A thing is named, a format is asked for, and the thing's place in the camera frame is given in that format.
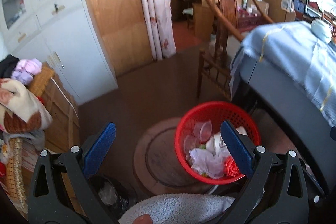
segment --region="brown floor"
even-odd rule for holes
[[[196,99],[198,52],[199,46],[192,47],[172,58],[123,75],[118,78],[118,90],[79,108],[81,142],[88,135],[97,133],[106,122],[116,124],[117,137],[100,172],[131,184],[140,199],[146,195],[133,175],[132,157],[141,135],[155,123],[181,117],[201,102],[224,99],[206,80],[203,80],[200,99]],[[274,152],[293,148],[268,115],[256,111],[253,117],[267,148]]]
[[[177,52],[202,43],[199,38],[195,37],[194,27],[187,28],[186,21],[173,22],[173,35]]]

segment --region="pink floral curtain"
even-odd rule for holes
[[[154,60],[176,53],[170,0],[141,0]]]

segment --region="wooden stool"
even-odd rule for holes
[[[171,118],[152,126],[135,148],[134,175],[150,195],[204,194],[213,187],[189,175],[176,156],[174,136],[180,120]]]

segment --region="black cloth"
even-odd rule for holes
[[[10,78],[18,62],[19,58],[11,54],[7,55],[7,57],[0,62],[0,78]]]

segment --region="white cable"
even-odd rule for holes
[[[63,93],[63,91],[61,90],[61,88],[58,86],[58,84],[57,84],[56,81],[54,80],[54,78],[51,78],[51,79],[52,79],[52,81],[55,83],[55,85],[58,87],[59,91],[63,94],[64,98],[65,98],[65,99],[68,101],[68,103],[71,105],[71,107],[73,108],[73,111],[75,112],[77,118],[79,119],[78,114],[77,114],[77,112],[76,112],[76,110],[75,110],[73,104],[70,103],[70,101],[68,100],[68,98],[65,96],[65,94]]]

